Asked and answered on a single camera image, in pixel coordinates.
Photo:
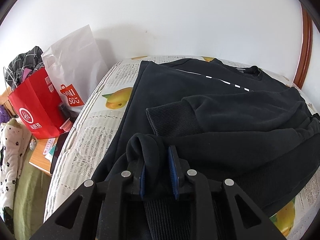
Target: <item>green fabric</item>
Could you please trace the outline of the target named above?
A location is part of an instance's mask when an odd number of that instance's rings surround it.
[[[29,240],[42,225],[51,177],[29,164],[32,152],[25,153],[20,179],[17,179],[13,206],[14,236]]]

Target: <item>ribbed hem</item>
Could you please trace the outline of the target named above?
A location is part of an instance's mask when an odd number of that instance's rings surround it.
[[[157,136],[177,137],[202,132],[193,109],[185,100],[147,108],[146,113]]]

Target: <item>qr code sticker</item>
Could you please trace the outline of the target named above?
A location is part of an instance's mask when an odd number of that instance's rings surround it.
[[[53,88],[52,84],[49,86],[49,90],[50,90],[51,93],[54,91],[54,88]]]
[[[47,82],[47,85],[51,83],[49,76],[47,76],[44,80]]]

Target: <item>wooden table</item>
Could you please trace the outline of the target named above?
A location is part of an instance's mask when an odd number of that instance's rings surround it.
[[[51,163],[49,160],[45,158],[45,155],[43,155],[43,151],[45,148],[45,145],[47,144],[48,139],[41,139],[41,140],[36,140],[37,145],[35,150],[32,153],[32,156],[29,160],[29,163],[36,168],[40,169],[43,171],[45,174],[51,176],[50,174],[50,167]]]

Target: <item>mattress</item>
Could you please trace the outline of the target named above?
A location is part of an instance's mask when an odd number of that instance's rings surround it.
[[[212,57],[201,56],[143,56],[124,59],[110,69],[83,107],[64,143],[50,183],[44,221],[85,180],[91,178],[116,134],[127,102],[108,105],[106,95],[132,88],[142,60],[160,64],[182,58],[213,60]],[[246,64],[220,60],[226,65],[237,68],[250,67]],[[294,86],[286,77],[264,71],[287,86]],[[316,113],[307,96],[301,90],[299,92],[305,99],[310,112]],[[319,191],[320,171],[318,170],[301,192],[270,218],[287,239],[299,240],[308,229],[320,207]]]

